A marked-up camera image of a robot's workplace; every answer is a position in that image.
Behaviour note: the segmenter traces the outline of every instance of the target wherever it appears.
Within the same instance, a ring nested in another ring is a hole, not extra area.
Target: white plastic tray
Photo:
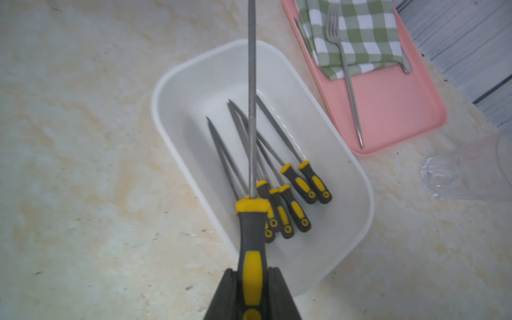
[[[205,117],[215,124],[247,177],[247,158],[226,106],[231,99],[247,110],[247,64],[247,40],[228,43],[168,71],[158,81],[152,100],[158,131],[236,256],[240,229],[235,199]],[[309,232],[295,228],[293,238],[285,240],[279,234],[266,245],[268,265],[281,269],[296,296],[316,285],[366,235],[373,219],[373,192],[368,177],[289,60],[262,41],[257,43],[257,88],[333,194],[327,205],[301,202],[311,220]],[[260,110],[257,123],[281,157],[296,167],[297,160]]]

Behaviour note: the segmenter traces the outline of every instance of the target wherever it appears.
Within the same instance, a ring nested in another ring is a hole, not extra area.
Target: green and white cloth
[[[295,0],[295,4],[299,12],[298,29],[316,65],[331,80],[343,78],[339,49],[327,41],[325,31],[329,1]],[[342,0],[338,34],[343,40],[350,75],[402,62],[391,0]]]

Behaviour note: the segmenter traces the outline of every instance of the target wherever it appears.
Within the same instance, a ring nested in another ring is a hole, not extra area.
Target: gray wooden floor
[[[512,128],[512,0],[392,0],[416,47],[499,129]]]

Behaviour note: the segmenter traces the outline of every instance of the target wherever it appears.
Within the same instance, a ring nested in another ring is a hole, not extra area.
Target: metal fork
[[[359,139],[359,146],[361,147],[361,149],[364,149],[365,145],[362,142],[361,123],[359,122],[359,113],[357,112],[357,105],[355,103],[354,89],[352,88],[352,80],[350,79],[349,68],[347,65],[347,61],[345,60],[345,51],[343,50],[342,46],[342,38],[338,35],[339,9],[340,3],[334,3],[329,1],[326,25],[327,41],[337,45],[339,53],[342,55],[343,72],[345,73],[345,81],[347,82],[350,107],[352,107],[352,117],[354,118],[354,125],[357,131],[357,138]]]

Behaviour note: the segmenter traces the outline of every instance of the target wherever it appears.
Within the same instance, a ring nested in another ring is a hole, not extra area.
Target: transparent cup
[[[428,158],[421,177],[438,199],[512,201],[512,130]]]

